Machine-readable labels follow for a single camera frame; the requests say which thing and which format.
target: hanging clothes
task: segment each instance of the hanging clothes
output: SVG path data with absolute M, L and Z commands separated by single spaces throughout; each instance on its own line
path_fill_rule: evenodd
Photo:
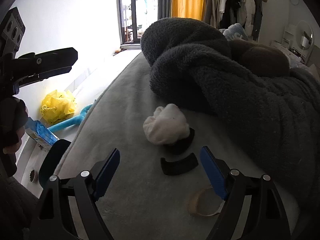
M 219 5 L 220 0 L 206 0 L 204 22 L 210 24 L 214 28 L 218 28 L 220 22 L 218 21 Z
M 237 10 L 240 8 L 240 0 L 227 0 L 225 4 L 225 10 L 220 22 L 221 29 L 227 29 L 231 25 L 230 9 L 233 10 L 234 16 Z
M 263 16 L 263 14 L 262 14 L 262 0 L 254 0 L 254 2 L 256 4 L 256 12 L 254 14 L 252 36 L 253 36 L 253 40 L 257 41 L 259 38 L 262 16 Z
M 252 35 L 256 5 L 254 0 L 241 0 L 240 8 L 237 10 L 237 22 L 244 26 L 248 36 Z
M 230 26 L 237 23 L 237 17 L 232 8 L 230 8 Z
M 217 19 L 217 22 L 218 22 L 217 29 L 220 29 L 220 22 L 222 20 L 224 9 L 226 7 L 226 1 L 227 0 L 220 0 L 219 13 L 218 13 L 218 19 Z

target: screw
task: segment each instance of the screw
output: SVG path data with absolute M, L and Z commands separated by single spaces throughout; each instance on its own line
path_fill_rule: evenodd
M 267 175 L 267 174 L 263 175 L 263 179 L 266 180 L 266 181 L 271 180 L 270 176 Z
M 9 24 L 8 24 L 8 27 L 7 27 L 7 32 L 9 32 L 11 30 L 12 25 L 13 25 L 13 22 L 10 21 Z
M 56 179 L 57 179 L 57 176 L 56 176 L 56 175 L 52 175 L 52 176 L 49 178 L 50 181 L 55 181 Z
M 88 177 L 89 174 L 90 174 L 89 171 L 82 171 L 82 172 L 80 173 L 81 177 Z
M 230 173 L 233 175 L 233 176 L 238 176 L 240 174 L 240 172 L 236 169 L 233 169 L 230 171 Z

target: window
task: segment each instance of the window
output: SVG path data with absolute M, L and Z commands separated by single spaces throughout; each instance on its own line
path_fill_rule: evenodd
M 119 0 L 122 43 L 140 43 L 144 31 L 158 19 L 158 0 Z

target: light blue plush toy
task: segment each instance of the light blue plush toy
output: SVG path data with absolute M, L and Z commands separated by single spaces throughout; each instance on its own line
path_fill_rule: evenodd
M 80 124 L 80 123 L 84 120 L 85 115 L 87 114 L 87 112 L 89 111 L 89 109 L 90 109 L 90 107 L 91 107 L 92 105 L 93 105 L 93 104 L 90 104 L 90 105 L 85 106 L 85 107 L 81 110 L 81 112 L 80 112 L 79 115 L 74 116 L 74 117 L 72 117 L 72 118 L 70 118 L 70 119 L 68 119 L 68 120 L 65 120 L 65 121 L 63 121 L 63 122 L 57 123 L 57 124 L 49 127 L 49 128 L 48 128 L 49 131 L 51 131 L 51 132 L 57 132 L 57 131 L 62 130 L 62 129 L 64 129 L 64 128 L 67 128 L 67 127 L 69 127 L 69 126 L 71 126 L 71 125 Z
M 248 41 L 248 36 L 245 34 L 245 31 L 240 23 L 233 24 L 229 28 L 220 29 L 219 31 L 227 38 L 228 41 L 235 39 Z

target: blue foam toy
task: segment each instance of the blue foam toy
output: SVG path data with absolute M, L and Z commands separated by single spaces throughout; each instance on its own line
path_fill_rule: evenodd
M 68 120 L 65 120 L 65 121 L 63 121 L 63 122 L 57 123 L 57 124 L 49 127 L 49 128 L 48 128 L 49 131 L 51 131 L 51 132 L 57 132 L 57 131 L 62 130 L 62 129 L 64 129 L 64 128 L 67 128 L 67 127 L 69 127 L 69 126 L 71 126 L 71 125 L 80 124 L 80 123 L 84 120 L 85 115 L 87 114 L 87 112 L 89 111 L 89 109 L 90 109 L 90 107 L 91 107 L 92 105 L 93 105 L 93 104 L 90 104 L 90 105 L 85 106 L 85 107 L 81 110 L 81 112 L 80 112 L 79 115 L 74 116 L 74 117 L 72 117 L 72 118 L 70 118 L 70 119 L 68 119 Z

